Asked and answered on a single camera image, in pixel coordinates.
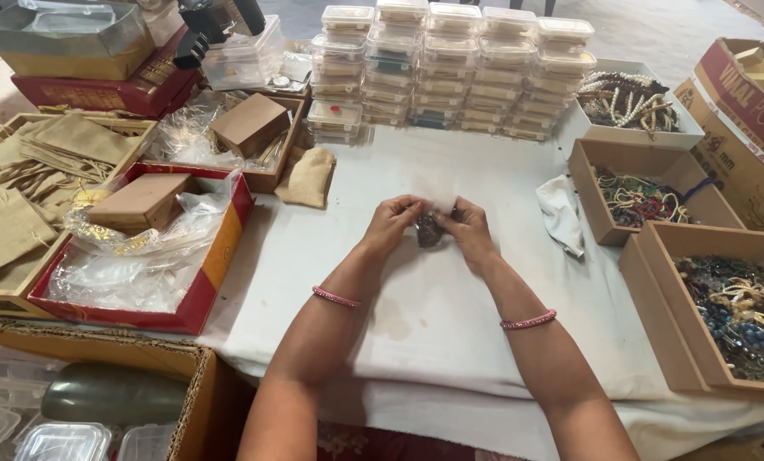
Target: pink bangle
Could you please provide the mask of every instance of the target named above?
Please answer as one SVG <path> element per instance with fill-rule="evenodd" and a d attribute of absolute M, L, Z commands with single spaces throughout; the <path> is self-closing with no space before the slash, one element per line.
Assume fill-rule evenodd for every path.
<path fill-rule="evenodd" d="M 501 321 L 499 325 L 501 325 L 501 328 L 504 328 L 505 330 L 520 330 L 522 328 L 530 328 L 541 325 L 542 323 L 547 323 L 548 321 L 556 318 L 556 314 L 558 314 L 556 309 L 547 309 L 547 313 L 540 317 L 531 318 L 530 320 L 524 321 Z"/>
<path fill-rule="evenodd" d="M 322 296 L 323 298 L 327 299 L 328 301 L 333 301 L 337 304 L 341 304 L 343 306 L 347 306 L 349 308 L 358 308 L 362 305 L 359 301 L 351 301 L 350 299 L 344 299 L 340 298 L 339 296 L 332 295 L 325 291 L 322 288 L 319 288 L 319 286 L 314 287 L 314 295 Z"/>

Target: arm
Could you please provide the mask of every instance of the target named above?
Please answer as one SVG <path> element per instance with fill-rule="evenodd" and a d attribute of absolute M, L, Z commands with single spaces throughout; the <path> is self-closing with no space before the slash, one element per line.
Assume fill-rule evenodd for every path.
<path fill-rule="evenodd" d="M 369 301 L 367 288 L 378 281 L 379 269 L 422 206 L 410 195 L 382 202 L 362 241 L 322 282 L 322 289 L 342 298 Z M 319 393 L 345 363 L 364 309 L 316 295 L 302 306 L 256 392 L 237 461 L 316 459 Z"/>
<path fill-rule="evenodd" d="M 547 313 L 498 254 L 484 211 L 461 197 L 456 206 L 462 213 L 460 222 L 441 214 L 434 217 L 456 238 L 470 270 L 484 279 L 501 319 L 522 321 Z M 612 403 L 561 323 L 553 320 L 506 330 L 506 335 L 521 377 L 547 417 L 562 460 L 639 459 Z"/>

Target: red and gold box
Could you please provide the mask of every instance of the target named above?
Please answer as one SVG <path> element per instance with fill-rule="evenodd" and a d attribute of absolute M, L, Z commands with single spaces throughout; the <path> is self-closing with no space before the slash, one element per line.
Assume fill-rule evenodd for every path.
<path fill-rule="evenodd" d="M 197 178 L 223 180 L 229 172 L 201 166 L 166 166 L 135 163 L 126 173 L 129 182 L 145 173 L 190 173 Z M 231 203 L 223 213 L 222 223 L 211 242 L 208 254 L 202 261 L 200 271 L 194 277 L 188 291 L 174 312 L 146 312 L 105 309 L 96 306 L 67 303 L 43 298 L 52 272 L 60 264 L 65 252 L 73 245 L 68 242 L 49 265 L 38 283 L 28 294 L 28 301 L 51 315 L 74 323 L 97 326 L 131 327 L 156 330 L 180 335 L 199 335 L 214 304 L 217 292 L 225 278 L 234 250 L 237 249 L 243 228 L 254 208 L 251 191 L 245 178 L 239 176 L 234 182 Z"/>
<path fill-rule="evenodd" d="M 174 51 L 188 30 L 182 26 L 125 81 L 12 76 L 12 83 L 41 111 L 67 108 L 118 111 L 121 115 L 161 119 L 185 104 L 202 80 L 199 70 L 178 70 Z"/>

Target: stain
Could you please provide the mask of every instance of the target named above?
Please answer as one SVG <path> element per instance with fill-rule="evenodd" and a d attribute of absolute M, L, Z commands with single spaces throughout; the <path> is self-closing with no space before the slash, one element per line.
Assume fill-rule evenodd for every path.
<path fill-rule="evenodd" d="M 393 299 L 379 298 L 374 309 L 371 332 L 387 336 L 394 341 L 404 341 L 410 336 L 410 325 L 401 315 L 399 304 Z"/>

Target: hand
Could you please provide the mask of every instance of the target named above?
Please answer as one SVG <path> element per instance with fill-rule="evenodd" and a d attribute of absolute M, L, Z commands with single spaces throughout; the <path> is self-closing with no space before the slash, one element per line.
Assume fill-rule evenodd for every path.
<path fill-rule="evenodd" d="M 456 239 L 470 271 L 481 276 L 483 268 L 490 264 L 493 257 L 498 257 L 487 216 L 484 210 L 462 197 L 456 199 L 456 210 L 461 213 L 461 222 L 439 212 L 433 214 L 433 219 Z"/>
<path fill-rule="evenodd" d="M 424 209 L 424 200 L 415 195 L 400 195 L 376 207 L 373 219 L 359 242 L 360 247 L 380 261 L 399 245 L 405 229 L 413 224 Z"/>

